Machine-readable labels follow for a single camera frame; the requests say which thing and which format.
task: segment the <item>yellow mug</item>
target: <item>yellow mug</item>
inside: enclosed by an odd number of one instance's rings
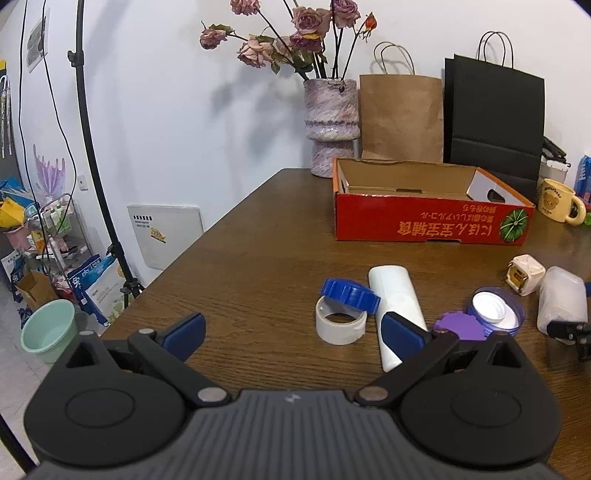
[[[577,209],[575,217],[570,216],[573,206]],[[585,204],[576,196],[574,190],[551,179],[542,181],[538,210],[552,220],[561,223],[567,222],[571,225],[580,225],[587,215]]]

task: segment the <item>wall switch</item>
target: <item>wall switch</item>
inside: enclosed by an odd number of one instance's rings
[[[78,188],[83,192],[88,190],[88,185],[86,184],[86,177],[84,175],[78,175]]]

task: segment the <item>dried rose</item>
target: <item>dried rose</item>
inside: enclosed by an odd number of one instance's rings
[[[273,48],[275,49],[275,51],[281,55],[282,57],[284,57],[285,59],[287,59],[288,61],[292,61],[292,52],[294,49],[294,44],[291,41],[290,37],[281,37],[281,38],[276,38],[275,41],[273,42]]]
[[[335,11],[335,26],[337,28],[353,28],[361,14],[353,0],[332,0]]]
[[[290,37],[290,40],[294,45],[300,47],[302,50],[322,51],[322,38],[320,37],[310,39],[307,37],[302,37],[296,32]]]
[[[367,41],[367,39],[371,36],[371,32],[373,32],[376,28],[378,28],[378,21],[374,17],[374,13],[371,12],[368,17],[363,22],[364,31],[362,33],[362,37]]]
[[[230,0],[232,11],[236,15],[253,15],[261,7],[259,0]]]
[[[298,33],[309,40],[324,38],[330,30],[332,12],[324,8],[294,8],[294,18],[291,21]]]
[[[213,50],[222,42],[222,40],[228,40],[228,34],[225,30],[206,28],[201,32],[201,39],[199,42],[205,50]]]
[[[249,36],[248,42],[237,53],[239,60],[257,69],[265,67],[265,61],[273,61],[273,45],[258,41],[254,35]]]

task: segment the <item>flower vase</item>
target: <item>flower vase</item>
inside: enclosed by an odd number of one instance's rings
[[[355,80],[314,79],[304,82],[306,137],[314,141],[312,167],[317,177],[332,178],[333,158],[352,158],[359,138]]]

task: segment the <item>paper bag handle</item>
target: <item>paper bag handle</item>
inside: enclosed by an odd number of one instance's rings
[[[384,48],[382,48],[382,50],[379,53],[379,57],[381,59],[381,62],[380,62],[380,60],[378,60],[377,49],[378,49],[378,47],[380,45],[384,45],[384,44],[387,44],[387,45]],[[386,61],[384,60],[384,51],[387,48],[390,48],[390,47],[396,47],[397,49],[400,50],[400,52],[402,53],[402,56],[404,57],[404,60],[407,62],[408,66],[411,67],[410,69],[411,69],[413,75],[416,75],[416,72],[414,70],[413,58],[410,56],[410,53],[408,52],[408,50],[406,48],[404,48],[402,45],[396,45],[395,43],[390,42],[390,41],[380,42],[374,48],[374,58],[375,58],[375,61],[379,65],[379,67],[382,70],[383,74],[384,75],[388,75],[388,71],[386,69]]]
[[[505,40],[503,39],[503,35],[506,37],[507,41],[509,42],[509,46],[511,47],[511,68],[514,69],[515,68],[515,56],[514,56],[514,52],[513,52],[513,44],[511,43],[511,39],[509,38],[509,35],[507,35],[505,32],[500,32],[500,31],[492,31],[489,30],[488,32],[486,32],[481,38],[480,38],[480,42],[478,44],[478,56],[477,56],[477,60],[480,60],[480,50],[482,49],[482,53],[484,55],[484,61],[486,60],[486,45],[488,43],[488,41],[491,39],[491,37],[493,37],[494,35],[497,35],[501,41],[503,42],[503,63],[502,65],[505,66],[505,59],[507,57],[507,47],[505,45]]]

